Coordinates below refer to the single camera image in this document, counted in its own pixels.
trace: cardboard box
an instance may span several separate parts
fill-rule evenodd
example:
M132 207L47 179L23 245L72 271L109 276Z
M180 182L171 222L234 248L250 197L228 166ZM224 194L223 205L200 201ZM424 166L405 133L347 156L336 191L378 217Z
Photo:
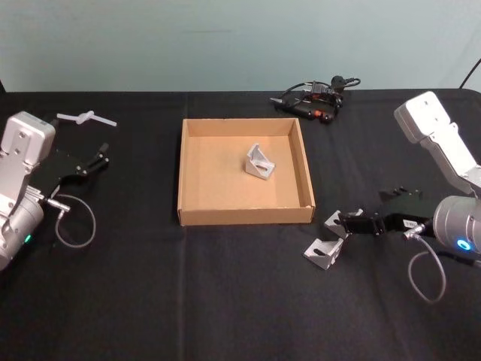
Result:
M276 163L268 180L244 171L255 143ZM181 225L310 223L315 207L297 119L183 121Z

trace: metal bracket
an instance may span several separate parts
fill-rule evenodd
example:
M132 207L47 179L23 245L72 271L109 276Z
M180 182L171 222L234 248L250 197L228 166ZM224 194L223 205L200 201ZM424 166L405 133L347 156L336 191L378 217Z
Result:
M246 172L267 180L274 168L276 165L269 162L269 159L259 149L259 143L255 143L247 153Z
M363 214L361 208L355 213L356 216ZM325 228L335 233L339 239L337 241L321 241L316 238L314 242L304 252L304 257L310 260L315 265L318 265L322 269L328 269L331 265L334 265L336 259L339 257L340 249L349 237L344 227L340 224L339 219L340 211L335 211L325 222Z
M304 257L322 269L328 269L334 265L340 253L344 240L339 238L337 241L323 242L316 240L306 249Z
M355 216L360 216L364 213L364 211L359 208L357 212L354 213ZM340 211L335 211L325 222L325 228L329 229L331 232L335 233L337 236L341 237L342 239L346 239L349 234L346 233L344 226L340 224L339 219Z

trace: black cable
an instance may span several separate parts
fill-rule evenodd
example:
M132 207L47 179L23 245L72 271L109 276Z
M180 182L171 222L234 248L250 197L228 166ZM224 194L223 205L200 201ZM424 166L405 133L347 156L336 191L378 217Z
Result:
M474 73L478 65L481 63L481 59L478 60L478 62L474 65L474 67L471 69L471 71L467 74L466 78L463 80L461 85L459 86L459 89L463 89L463 86L466 84L467 80L470 78L470 76Z
M312 82L312 81L305 81L305 82L303 82L303 83L299 83L299 84L293 85L293 86L291 86L290 88L284 90L284 93L282 93L279 98L283 98L284 96L286 96L287 94L289 94L291 91L293 91L293 90L296 89L296 88L299 88L300 86L309 86L309 85L312 86L312 85L313 85L313 82Z
M461 257L461 256L458 256L456 254L447 252L445 250L440 250L440 251L436 252L436 254L439 257L450 258L450 259L452 259L452 260L454 260L458 263L462 263L463 265L470 265L471 267L473 267L475 265L477 266L477 261L475 259L469 259L469 258Z
M292 104L289 104L287 102L284 109L290 109L290 108L295 107L296 105L301 104L308 96L309 96L309 94L304 94L303 96L299 97L299 99L296 99L295 102L293 102Z
M309 94L307 94L307 96L303 97L302 101L306 101L306 102L309 102L309 103L312 103L311 101L309 100L306 100L306 98L309 96ZM330 102L329 100L324 100L324 99L314 99L314 102L316 103L326 103L328 105L332 105L332 102Z

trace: white plastic part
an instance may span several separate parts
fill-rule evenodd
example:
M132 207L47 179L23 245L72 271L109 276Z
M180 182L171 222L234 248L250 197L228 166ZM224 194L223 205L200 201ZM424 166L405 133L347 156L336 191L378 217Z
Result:
M331 265L334 265L336 259L339 257L340 248L343 243L344 240L342 238L329 242L323 242L316 238L304 252L304 257L320 268L328 269Z
M78 125L85 123L87 120L97 120L100 123L107 124L109 126L117 126L116 122L113 122L112 120L105 119L102 117L99 117L94 114L93 111L87 111L86 113L82 113L78 116L74 115L67 115L67 114L57 114L57 118L63 119L63 120L72 120L76 122Z
M259 149L259 143L255 143L247 153L246 172L267 180L274 168L276 165L269 162L269 159Z

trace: blue led light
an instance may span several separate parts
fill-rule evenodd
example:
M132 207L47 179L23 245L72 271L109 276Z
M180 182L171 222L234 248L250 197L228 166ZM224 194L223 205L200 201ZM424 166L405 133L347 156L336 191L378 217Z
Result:
M467 243L464 239L459 239L457 243L458 243L458 247L462 248L463 250L471 249L471 245Z

